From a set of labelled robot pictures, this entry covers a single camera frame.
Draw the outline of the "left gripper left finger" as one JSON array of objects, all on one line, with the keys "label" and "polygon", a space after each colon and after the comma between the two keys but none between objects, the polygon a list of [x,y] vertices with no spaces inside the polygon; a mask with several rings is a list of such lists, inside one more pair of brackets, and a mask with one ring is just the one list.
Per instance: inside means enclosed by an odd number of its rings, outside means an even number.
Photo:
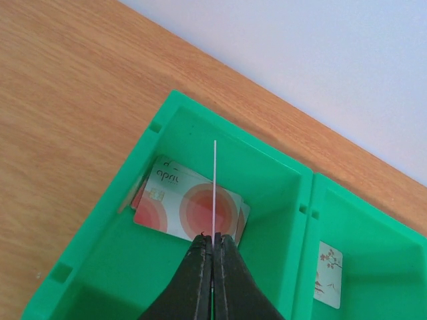
[{"label": "left gripper left finger", "polygon": [[211,318],[212,241],[197,235],[177,271],[140,319]]}]

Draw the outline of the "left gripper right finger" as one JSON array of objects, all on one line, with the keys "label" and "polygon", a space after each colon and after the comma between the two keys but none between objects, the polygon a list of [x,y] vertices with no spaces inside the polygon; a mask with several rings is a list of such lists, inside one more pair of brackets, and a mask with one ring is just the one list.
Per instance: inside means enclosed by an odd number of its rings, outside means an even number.
[{"label": "left gripper right finger", "polygon": [[284,318],[256,285],[232,237],[221,233],[213,245],[213,317]]}]

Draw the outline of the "green two-compartment bin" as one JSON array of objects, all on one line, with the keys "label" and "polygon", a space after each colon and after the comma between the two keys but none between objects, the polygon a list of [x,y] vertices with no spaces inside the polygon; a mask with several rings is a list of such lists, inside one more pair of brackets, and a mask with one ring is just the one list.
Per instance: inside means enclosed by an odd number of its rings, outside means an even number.
[{"label": "green two-compartment bin", "polygon": [[[178,91],[27,304],[24,319],[140,319],[197,235],[230,235],[283,319],[425,319],[426,238]],[[341,305],[314,299],[320,242]]]}]

